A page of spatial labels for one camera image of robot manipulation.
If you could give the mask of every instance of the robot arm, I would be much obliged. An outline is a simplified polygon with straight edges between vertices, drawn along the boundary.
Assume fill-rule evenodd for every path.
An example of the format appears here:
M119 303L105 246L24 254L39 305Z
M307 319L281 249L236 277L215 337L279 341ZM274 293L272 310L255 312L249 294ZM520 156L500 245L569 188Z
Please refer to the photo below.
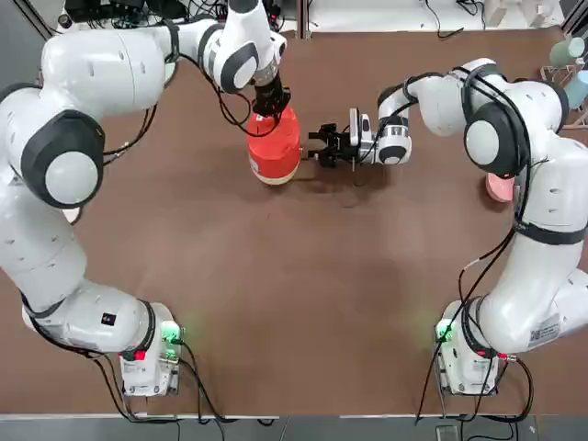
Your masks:
M165 62L180 52L227 93L254 84L256 111L279 114L289 100L277 70L285 48L260 0L231 0L225 25L198 17L55 37L43 48L43 87L0 95L0 266L21 292L29 327L61 344L121 353L129 395L175 387L179 328L161 303L85 279L85 253L60 209L83 206L100 187L98 121L152 107Z
M588 149L556 134L568 103L555 85L508 83L487 59L463 68L420 75L384 91L379 120L385 129L377 146L384 151L402 145L393 131L399 126L405 129L404 145L410 145L408 114L402 112L399 119L395 113L418 103L433 133L464 132L466 153L484 172L517 175L520 187L530 174L529 188L522 189L528 191L526 209L522 219L515 217L512 249L498 283L488 295L466 303L441 344L442 385L454 394L477 395L487 374L488 390L493 390L497 353L534 349L588 322L588 275L577 268L588 222ZM516 111L497 91L510 98ZM517 213L522 200L517 198ZM439 334L460 303L447 307Z

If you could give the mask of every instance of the cable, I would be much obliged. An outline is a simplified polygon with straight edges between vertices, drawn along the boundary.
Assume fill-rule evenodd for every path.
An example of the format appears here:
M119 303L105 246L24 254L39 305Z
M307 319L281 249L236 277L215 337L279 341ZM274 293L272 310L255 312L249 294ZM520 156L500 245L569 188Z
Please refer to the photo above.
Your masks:
M421 73L419 75L412 76L408 80L406 80L406 85L405 86L406 86L406 88L408 88L408 86L411 85L412 83L416 83L417 81L422 80L423 78L430 77L430 76L443 76L443 75L441 75L441 73L437 73L437 72L425 72L425 73ZM396 110L394 110L391 114L388 115L388 117L386 118L386 120L379 125L378 131L376 132L376 136L374 137L374 141L372 142L371 146L369 147L369 150L367 150L367 152L363 156L361 156L359 158L358 162L359 162L360 165L372 153L372 151L376 148L376 145L378 144L379 138L382 136L382 133L384 132L384 129L386 129L386 126L390 123L390 121L393 119L393 117L395 117L396 115L402 113L408 107L412 106L413 104L416 104L417 102L418 102L418 100L416 100L416 98L415 98L414 100L409 101L405 105L398 107Z
M384 132L384 129L386 129L386 126L388 124L390 124L390 121L392 120L392 118L395 117L396 115L398 115L399 113L403 112L404 110L406 110L408 107L412 106L413 104L414 103L411 103L411 102L406 103L405 105L398 107L396 110L394 110L392 113L390 113L388 115L386 120L379 125L378 131L376 132L376 136L374 137L374 141L372 142L372 144L369 147L369 149L367 150L367 152L365 152L364 155L359 158L359 160L358 160L359 164L363 163L364 160L369 156L369 154L372 153L373 150L376 148L376 145L378 144L379 138L382 136L382 133Z
M513 430L513 424L510 423L508 426L511 429L511 434L508 437L498 437L498 436L486 436L486 435L472 435L470 436L467 441L471 441L473 439L490 439L493 441L510 441L515 437L515 431ZM463 422L460 423L459 426L459 439L463 441Z
M535 385L533 384L533 376L531 375L531 371L529 370L525 362L521 360L519 357L516 358L516 363L518 363L518 365L525 371L526 380L528 384L528 395L526 398L525 408L519 415L514 417L483 415L484 418L488 420L497 421L499 423L520 423L523 420L525 420L527 416L531 413L531 408L533 407L533 399L535 398Z
M200 379L200 375L198 374L198 368L197 368L197 364L196 364L196 358L194 357L194 353L192 352L192 349L184 341L181 342L181 345L187 350L188 354L190 355L190 359L192 361L193 367L190 366L189 363L187 363L185 360L183 360L181 358L180 358L180 363L183 364L184 366L188 367L190 369L190 371L192 372L192 375L194 376L194 378L196 379L196 382L198 384L198 388L202 391L202 394L204 395L204 399L206 400L206 403L209 405L210 410L212 411L212 414L214 415L215 419L219 420L221 423L235 423L236 421L239 421L237 419L225 418L224 416L219 414L219 412L214 407L214 404L212 404L212 400L210 399L210 396L207 393L206 389L204 388L204 384L202 383L202 380Z
M119 147L118 149L114 149L114 150L110 150L110 151L106 151L103 152L102 155L103 156L111 156L114 155L113 157L107 159L104 162L104 165L108 165L113 163L114 161L116 161L117 159L119 159L119 157L126 153L133 145L137 144L147 133L147 131L151 128L152 124L153 124L153 119L155 118L155 112L157 111L157 104L155 104L155 106L153 106L151 109L147 109L145 110L145 116L143 117L143 123L141 125L141 129L139 130L139 133L137 133L137 136L135 137L134 140L130 141L130 142L125 142L122 147Z
M269 420L265 422L264 420L257 419L257 422L260 423L263 427L271 427L272 425L274 425L276 420Z
M488 366L488 372L486 372L486 378L484 379L484 382L481 383L480 395L478 395L478 399L476 400L476 405L474 406L473 415L468 418L457 418L462 423L469 423L471 421L474 421L476 419L476 416L478 416L478 410L480 409L480 404L481 404L481 397L483 396L484 391L486 390L486 386L488 386L488 378L490 377L490 373L492 372L492 362L493 361L494 361L494 359L491 358L490 364Z
M249 119L250 113L251 113L251 103L249 102L249 100L247 99L246 96L244 96L243 94L235 94L239 97L241 97L242 99L244 99L245 101L247 101L248 106L249 106L249 111L247 114L247 117L245 119L242 120L238 120L231 112L231 110L227 107L226 103L224 102L224 100L222 99L222 95L224 95L224 92L221 90L220 87L217 87L214 83L214 81L212 80L212 78L209 77L209 75L204 72L202 69L200 69L199 64L197 63L196 60L194 60L192 57L190 57L189 55L186 55L184 53L180 52L180 56L184 57L185 59L187 59L189 62L191 62L204 76L204 78L206 79L206 81L209 82L209 84L212 86L212 90L214 90L214 93L216 94L217 98L219 99L219 106L220 106L220 111L222 113L222 116L227 120L227 122L229 122L229 124L231 124L232 126L237 127L240 131L242 131L243 133L245 133L248 136L251 136L253 138L264 138L265 136L269 135L270 133L272 133L277 126L279 125L279 122L282 118L282 114L279 113L277 115L274 115L274 126L269 129L268 131L264 132L264 133L252 133L249 130L247 130L245 127L243 127L243 124L245 123L245 121L247 119Z
M219 427L220 430L220 439L221 441L224 441L224 427L222 427L221 422L219 421L218 418L214 418L214 422L217 424L217 426Z
M490 270L490 268L492 268L492 266L494 265L494 263L502 255L502 253L504 252L504 250L506 249L506 247L508 246L508 244L513 239L513 236L514 235L515 235L515 229L512 228L506 234L506 236L500 242L500 244L497 247L494 248L494 249L497 250L496 254L492 258L492 260L490 261L490 263L484 267L484 269L482 270L482 272L480 273L480 275L478 276L478 278L476 279L476 281L474 282L474 284L471 286L471 288L469 289L468 295L464 298L464 302L469 300L469 298L471 297L471 294L478 287L478 285L480 284L480 282L482 281L482 279L484 278L484 276L486 276L486 273ZM426 378L424 380L423 393L421 395L421 402L419 404L419 410L418 410L418 412L416 414L416 418L415 418L415 421L414 421L414 424L415 425L417 425L418 422L421 420L421 413L423 411L423 406L424 406L424 396L426 395L426 387L429 384L429 379L431 378L431 372L433 371L433 365L435 364L435 360L437 358L437 353L439 352L439 349L441 348L441 344L443 344L443 341L445 340L446 335L449 333L449 331L451 329L451 325L456 320L456 318L459 316L459 314L461 313L461 310L463 310L464 304L465 303L461 303L459 305L458 310L455 312L455 314L451 318L451 320L449 322L449 325L447 326L445 332L439 337L439 341L438 341L438 343L437 343L437 345L435 347L435 351L433 352L433 356L431 357L431 363L429 364L429 368L428 368L427 373L426 373Z
M481 11L481 28L483 30L486 29L486 19L484 18L484 14L486 12L485 6L483 2L475 1L475 0L456 0L456 3L459 7L461 7L464 11L470 14L472 17L478 15L478 11ZM469 9L470 6L474 6L474 10L472 11Z
M465 67L461 67L461 66L456 67L454 70L461 71L461 72L463 72L463 73L465 73L467 75L470 75L471 74L471 71L469 71ZM511 110L516 114L516 117L519 118L519 120L520 120L520 122L521 122L521 124L523 126L523 136L525 137L526 145L530 146L531 145L531 142L530 142L530 139L529 139L529 132L528 132L528 129L527 129L526 124L525 124L525 119L521 115L521 112L516 107L516 105L513 102L513 100L511 98L509 98L503 91L501 91L500 89L498 89L495 85L493 85L492 83L487 82L483 78L480 78L478 75L476 75L474 79L476 79L477 81L479 81L480 83L482 83L483 85L485 85L486 87L488 87L489 89L491 89L497 96L499 96L502 100L504 100L504 102L506 104L508 104L510 106ZM509 125L511 127L511 132L513 133L514 146L515 146L516 149L518 149L518 140L516 139L515 125L511 121L510 116L508 115L508 113L504 110L505 104L502 103L500 100L496 99L496 97L494 97L494 96L492 97L492 100L498 106L500 106L503 109L503 113L504 113L504 115L506 115L507 120L509 121ZM528 201L529 191L530 191L530 187L531 187L531 168L532 168L532 166L533 165L531 164L531 154L529 153L529 155L526 158L525 190L524 190L524 193L523 193L523 200L521 202L521 209L515 215L515 219L517 221L522 221L523 220L523 216L525 215L526 203Z
M452 30L445 35L441 34L441 20L439 20L439 16L435 12L435 10L429 5L429 0L424 0L424 5L433 13L435 16L435 20L437 23L437 38L440 40L449 40L451 37L455 37L458 33L460 33L464 28L459 28L456 30Z

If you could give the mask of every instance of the brown tabletop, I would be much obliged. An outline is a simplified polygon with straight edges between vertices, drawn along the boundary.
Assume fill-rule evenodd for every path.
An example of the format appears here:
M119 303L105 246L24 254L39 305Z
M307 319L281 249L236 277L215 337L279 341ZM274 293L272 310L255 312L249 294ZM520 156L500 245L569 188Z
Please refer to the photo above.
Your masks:
M374 119L379 92L411 74L486 56L511 79L537 76L560 38L556 29L446 42L431 33L316 35L289 42L282 75L306 140L321 123L343 127L350 107ZM234 98L230 106L243 109ZM105 122L108 146L131 138L140 120ZM403 166L352 175L303 163L293 182L268 188L249 170L243 135L182 63L151 131L108 168L75 227L87 275L170 307L223 413L415 413L432 329L458 297L458 271L502 239L511 213L483 194L460 136L432 135L417 110L411 134ZM0 287L0 413L114 412L97 369L27 331L5 276ZM587 335L524 355L534 413L588 413ZM509 369L483 412L518 413L519 374ZM182 383L178 398L150 400L150 413L194 413L195 388ZM450 410L472 405L454 399ZM440 412L434 381L425 411Z

